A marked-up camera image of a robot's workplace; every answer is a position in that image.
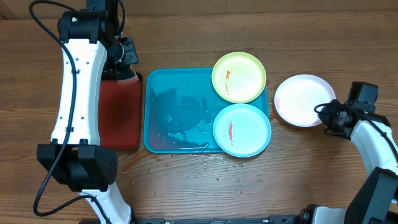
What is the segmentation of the green and pink sponge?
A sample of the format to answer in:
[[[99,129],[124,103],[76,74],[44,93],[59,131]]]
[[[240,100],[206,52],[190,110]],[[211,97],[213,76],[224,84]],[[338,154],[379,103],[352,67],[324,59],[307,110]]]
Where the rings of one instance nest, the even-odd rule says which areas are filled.
[[[139,81],[138,74],[132,65],[121,68],[116,75],[116,80],[120,85],[129,85]]]

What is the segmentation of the white plate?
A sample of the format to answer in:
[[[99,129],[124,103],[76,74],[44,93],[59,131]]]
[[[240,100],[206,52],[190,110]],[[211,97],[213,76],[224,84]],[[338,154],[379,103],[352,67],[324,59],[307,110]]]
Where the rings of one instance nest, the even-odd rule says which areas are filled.
[[[295,75],[283,81],[274,96],[278,115],[289,124],[309,128],[321,124],[314,108],[336,98],[331,85],[309,74]]]

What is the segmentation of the light blue plate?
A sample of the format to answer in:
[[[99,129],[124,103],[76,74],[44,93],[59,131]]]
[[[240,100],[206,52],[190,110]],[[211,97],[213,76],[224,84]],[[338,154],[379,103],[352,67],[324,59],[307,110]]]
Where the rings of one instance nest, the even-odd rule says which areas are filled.
[[[271,142],[269,118],[249,104],[233,104],[222,109],[213,123],[217,145],[227,154],[247,158],[260,154]]]

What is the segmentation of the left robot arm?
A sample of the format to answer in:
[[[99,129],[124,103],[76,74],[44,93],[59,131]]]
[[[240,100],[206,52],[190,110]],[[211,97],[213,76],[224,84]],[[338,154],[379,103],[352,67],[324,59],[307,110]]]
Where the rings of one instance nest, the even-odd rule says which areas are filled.
[[[98,223],[137,223],[124,201],[116,176],[116,152],[100,144],[98,108],[102,78],[138,80],[131,65],[137,54],[121,1],[88,1],[84,9],[66,6],[53,39],[63,54],[60,106],[49,144],[37,147],[37,159],[55,179],[86,200]]]

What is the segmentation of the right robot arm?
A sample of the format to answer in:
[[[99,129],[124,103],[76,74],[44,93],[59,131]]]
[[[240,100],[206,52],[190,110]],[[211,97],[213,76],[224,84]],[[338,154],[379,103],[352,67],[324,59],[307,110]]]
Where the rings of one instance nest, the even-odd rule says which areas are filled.
[[[397,145],[385,116],[375,113],[378,87],[353,82],[344,103],[332,100],[314,110],[324,132],[351,141],[360,153],[368,178],[348,208],[309,205],[289,223],[397,223],[389,210],[397,202]]]

